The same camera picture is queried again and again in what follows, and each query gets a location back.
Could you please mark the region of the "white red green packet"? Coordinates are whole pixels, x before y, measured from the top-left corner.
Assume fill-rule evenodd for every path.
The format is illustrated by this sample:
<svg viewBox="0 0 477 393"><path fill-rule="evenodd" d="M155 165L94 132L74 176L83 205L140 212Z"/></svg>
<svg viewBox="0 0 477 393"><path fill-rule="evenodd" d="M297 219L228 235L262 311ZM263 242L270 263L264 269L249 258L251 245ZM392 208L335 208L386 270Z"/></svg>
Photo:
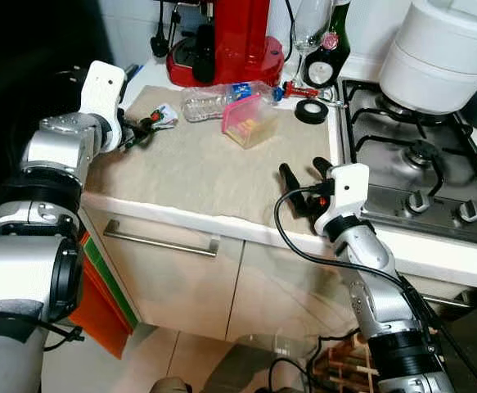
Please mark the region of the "white red green packet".
<svg viewBox="0 0 477 393"><path fill-rule="evenodd" d="M150 120L150 127L155 130L171 129L178 124L179 116L167 102L164 102L164 104L160 104L152 110L148 119Z"/></svg>

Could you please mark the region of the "black tape roll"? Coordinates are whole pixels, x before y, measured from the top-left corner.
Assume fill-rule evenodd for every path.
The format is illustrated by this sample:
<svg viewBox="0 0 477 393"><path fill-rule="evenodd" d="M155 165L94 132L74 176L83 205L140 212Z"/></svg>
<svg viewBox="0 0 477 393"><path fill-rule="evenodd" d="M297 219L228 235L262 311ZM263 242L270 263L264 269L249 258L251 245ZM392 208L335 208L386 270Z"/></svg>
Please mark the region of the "black tape roll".
<svg viewBox="0 0 477 393"><path fill-rule="evenodd" d="M305 124L323 124L327 120L328 113L327 104L313 98L297 102L294 109L295 118Z"/></svg>

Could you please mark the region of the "clear plastic water bottle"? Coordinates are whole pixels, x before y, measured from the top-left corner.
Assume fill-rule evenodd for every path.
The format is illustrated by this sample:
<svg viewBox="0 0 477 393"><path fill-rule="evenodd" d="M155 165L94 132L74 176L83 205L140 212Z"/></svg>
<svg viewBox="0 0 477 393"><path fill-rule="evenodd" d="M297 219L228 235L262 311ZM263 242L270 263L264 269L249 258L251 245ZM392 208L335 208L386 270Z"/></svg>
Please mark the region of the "clear plastic water bottle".
<svg viewBox="0 0 477 393"><path fill-rule="evenodd" d="M253 95L275 105L284 97L284 89L262 81L185 88L181 91L181 112L190 123L222 119L228 105Z"/></svg>

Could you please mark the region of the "steel gas hob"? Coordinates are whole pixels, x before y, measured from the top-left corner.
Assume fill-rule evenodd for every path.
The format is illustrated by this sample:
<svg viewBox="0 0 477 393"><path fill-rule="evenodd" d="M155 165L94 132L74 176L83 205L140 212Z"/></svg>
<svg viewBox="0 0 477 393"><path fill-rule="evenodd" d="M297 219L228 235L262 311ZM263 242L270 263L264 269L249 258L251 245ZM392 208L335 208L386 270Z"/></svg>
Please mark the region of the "steel gas hob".
<svg viewBox="0 0 477 393"><path fill-rule="evenodd" d="M370 168L364 214L374 224L477 244L477 222L464 224L459 203L477 201L474 129L459 115L424 115L395 104L380 85L342 79L345 156ZM407 195L433 196L424 214L407 212Z"/></svg>

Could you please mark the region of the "beige counter mat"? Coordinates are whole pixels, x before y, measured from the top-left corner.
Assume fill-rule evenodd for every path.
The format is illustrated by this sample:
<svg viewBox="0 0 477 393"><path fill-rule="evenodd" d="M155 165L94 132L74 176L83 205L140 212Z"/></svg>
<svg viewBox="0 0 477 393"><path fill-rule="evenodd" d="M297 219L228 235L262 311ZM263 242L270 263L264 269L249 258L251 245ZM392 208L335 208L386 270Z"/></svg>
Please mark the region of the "beige counter mat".
<svg viewBox="0 0 477 393"><path fill-rule="evenodd" d="M219 120L156 132L145 145L97 157L84 197L174 207L209 217L274 225L272 208L283 195L279 167L285 162L308 186L319 174L314 157L343 161L338 112L323 124L305 124L287 107L275 110L275 129L264 142L241 147L223 134Z"/></svg>

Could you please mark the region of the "steel hob knob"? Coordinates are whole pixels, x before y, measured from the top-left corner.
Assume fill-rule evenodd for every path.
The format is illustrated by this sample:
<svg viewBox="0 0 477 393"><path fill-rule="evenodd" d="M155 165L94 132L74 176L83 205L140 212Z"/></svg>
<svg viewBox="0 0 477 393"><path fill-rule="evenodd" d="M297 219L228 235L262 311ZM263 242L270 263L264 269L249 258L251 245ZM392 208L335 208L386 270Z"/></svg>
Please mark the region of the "steel hob knob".
<svg viewBox="0 0 477 393"><path fill-rule="evenodd" d="M411 215L424 214L433 205L433 196L422 190L416 190L409 195L405 201L407 212Z"/></svg>
<svg viewBox="0 0 477 393"><path fill-rule="evenodd" d="M464 224L474 224L477 222L477 201L466 200L455 209L455 217Z"/></svg>

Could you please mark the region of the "dark liquor bottle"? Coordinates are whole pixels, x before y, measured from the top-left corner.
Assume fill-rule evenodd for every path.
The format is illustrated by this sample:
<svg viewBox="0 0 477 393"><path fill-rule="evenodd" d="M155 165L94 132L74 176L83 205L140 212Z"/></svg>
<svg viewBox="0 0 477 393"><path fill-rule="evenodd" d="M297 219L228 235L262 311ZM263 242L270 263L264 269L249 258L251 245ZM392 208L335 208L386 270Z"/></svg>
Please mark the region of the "dark liquor bottle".
<svg viewBox="0 0 477 393"><path fill-rule="evenodd" d="M327 88L335 84L350 56L351 48L346 20L351 0L331 0L329 20L314 33L313 49L304 57L302 82L313 88Z"/></svg>

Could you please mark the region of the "red coffee machine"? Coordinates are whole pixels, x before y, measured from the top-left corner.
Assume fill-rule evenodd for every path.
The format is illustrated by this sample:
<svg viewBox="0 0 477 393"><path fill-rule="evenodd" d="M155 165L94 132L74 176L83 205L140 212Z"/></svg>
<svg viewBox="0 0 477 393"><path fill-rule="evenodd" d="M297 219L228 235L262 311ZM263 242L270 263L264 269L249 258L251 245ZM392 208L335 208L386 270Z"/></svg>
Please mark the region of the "red coffee machine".
<svg viewBox="0 0 477 393"><path fill-rule="evenodd" d="M193 78L191 52L196 34L175 43L166 56L166 68L172 84L181 87L205 87L262 81L280 83L284 55L278 38L268 36L269 0L181 0L198 5L202 15L214 26L214 82L205 85Z"/></svg>

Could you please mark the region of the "green plastic board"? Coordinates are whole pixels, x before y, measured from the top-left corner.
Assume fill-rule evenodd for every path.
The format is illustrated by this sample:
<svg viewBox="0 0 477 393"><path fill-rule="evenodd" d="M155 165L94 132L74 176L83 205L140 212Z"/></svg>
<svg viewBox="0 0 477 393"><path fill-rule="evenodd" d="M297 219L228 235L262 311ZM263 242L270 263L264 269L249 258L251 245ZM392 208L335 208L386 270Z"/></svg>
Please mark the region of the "green plastic board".
<svg viewBox="0 0 477 393"><path fill-rule="evenodd" d="M92 266L93 281L97 290L108 300L112 311L117 314L119 321L130 331L138 325L138 317L133 311L121 284L115 280L102 252L96 246L90 232L86 231L81 237L80 244L86 261Z"/></svg>

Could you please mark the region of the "clear wine glass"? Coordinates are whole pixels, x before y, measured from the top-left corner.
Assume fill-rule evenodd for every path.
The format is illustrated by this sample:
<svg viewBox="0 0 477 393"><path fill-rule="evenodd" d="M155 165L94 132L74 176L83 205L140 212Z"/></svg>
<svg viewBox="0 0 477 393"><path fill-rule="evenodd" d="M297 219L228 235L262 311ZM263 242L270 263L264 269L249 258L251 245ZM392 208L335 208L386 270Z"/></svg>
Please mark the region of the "clear wine glass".
<svg viewBox="0 0 477 393"><path fill-rule="evenodd" d="M291 29L294 53L309 55L321 45L333 7L335 0L300 0Z"/></svg>

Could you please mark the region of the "cream kitchen cabinet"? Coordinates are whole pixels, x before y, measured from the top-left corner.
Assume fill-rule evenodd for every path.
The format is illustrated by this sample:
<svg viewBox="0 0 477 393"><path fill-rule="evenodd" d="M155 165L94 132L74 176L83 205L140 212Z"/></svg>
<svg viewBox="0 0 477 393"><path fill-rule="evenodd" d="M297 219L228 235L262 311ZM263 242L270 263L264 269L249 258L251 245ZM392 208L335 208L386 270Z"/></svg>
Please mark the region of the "cream kitchen cabinet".
<svg viewBox="0 0 477 393"><path fill-rule="evenodd" d="M141 321L275 351L312 349L357 326L338 270L286 248L219 236L215 258L108 238L110 219L86 210Z"/></svg>

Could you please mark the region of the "white cooking pot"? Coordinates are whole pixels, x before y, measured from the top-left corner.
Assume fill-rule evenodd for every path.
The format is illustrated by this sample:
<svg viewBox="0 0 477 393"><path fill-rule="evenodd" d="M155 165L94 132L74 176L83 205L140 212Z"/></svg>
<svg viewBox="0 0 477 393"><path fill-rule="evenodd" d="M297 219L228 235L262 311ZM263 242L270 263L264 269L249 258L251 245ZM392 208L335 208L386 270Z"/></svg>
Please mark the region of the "white cooking pot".
<svg viewBox="0 0 477 393"><path fill-rule="evenodd" d="M477 93L477 0L412 0L379 73L385 97L450 115Z"/></svg>

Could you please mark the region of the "orange plastic board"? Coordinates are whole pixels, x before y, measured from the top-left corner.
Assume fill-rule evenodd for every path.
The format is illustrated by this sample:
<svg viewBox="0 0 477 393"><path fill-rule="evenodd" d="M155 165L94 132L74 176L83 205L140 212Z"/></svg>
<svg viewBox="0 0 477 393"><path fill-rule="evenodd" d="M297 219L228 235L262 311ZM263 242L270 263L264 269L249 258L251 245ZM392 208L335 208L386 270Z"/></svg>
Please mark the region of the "orange plastic board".
<svg viewBox="0 0 477 393"><path fill-rule="evenodd" d="M86 334L99 344L104 351L117 359L122 359L127 341L133 334L117 318L108 300L95 285L92 266L86 261L82 252L81 296L78 308L70 316L70 321L82 327Z"/></svg>

